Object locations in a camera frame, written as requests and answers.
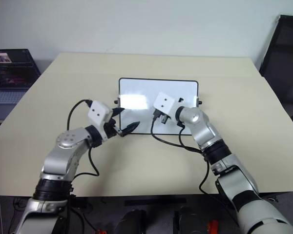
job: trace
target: laptop screen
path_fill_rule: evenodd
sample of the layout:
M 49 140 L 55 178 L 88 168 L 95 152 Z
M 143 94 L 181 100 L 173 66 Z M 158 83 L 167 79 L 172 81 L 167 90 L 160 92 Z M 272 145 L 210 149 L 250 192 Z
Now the laptop screen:
M 28 49 L 0 50 L 0 89 L 28 89 L 40 75 Z

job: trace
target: laptop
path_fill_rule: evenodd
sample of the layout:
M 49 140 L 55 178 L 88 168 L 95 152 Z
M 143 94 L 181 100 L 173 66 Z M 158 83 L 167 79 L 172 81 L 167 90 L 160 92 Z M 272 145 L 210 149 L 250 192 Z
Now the laptop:
M 40 75 L 28 49 L 0 50 L 0 120 L 9 115 Z

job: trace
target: gray floor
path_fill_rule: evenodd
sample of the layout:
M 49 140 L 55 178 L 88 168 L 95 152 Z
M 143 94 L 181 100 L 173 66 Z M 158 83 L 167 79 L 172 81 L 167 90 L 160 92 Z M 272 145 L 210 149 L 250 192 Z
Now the gray floor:
M 147 234 L 172 234 L 172 219 L 174 211 L 182 206 L 192 207 L 201 216 L 202 230 L 207 222 L 216 219 L 219 221 L 219 234 L 238 234 L 239 229 L 232 222 L 227 213 L 221 206 L 205 195 L 178 195 L 169 198 L 185 198 L 186 203 L 179 204 L 154 204 L 141 206 L 125 206 L 125 201 L 135 199 L 163 198 L 162 196 L 134 196 L 134 197 L 91 197 L 88 201 L 92 204 L 93 210 L 86 214 L 88 220 L 98 229 L 106 230 L 109 234 L 113 233 L 119 220 L 125 213 L 134 209 L 143 209 L 147 212 L 148 225 Z M 279 202 L 273 202 L 282 214 L 293 224 L 293 192 L 277 196 Z M 1 215 L 3 233 L 7 234 L 10 220 L 13 215 L 13 197 L 0 196 Z M 17 222 L 21 217 L 21 212 L 17 212 L 17 218 L 11 231 L 15 230 Z M 80 233 L 80 221 L 72 214 L 70 233 Z M 85 233 L 93 233 L 92 229 L 85 224 Z

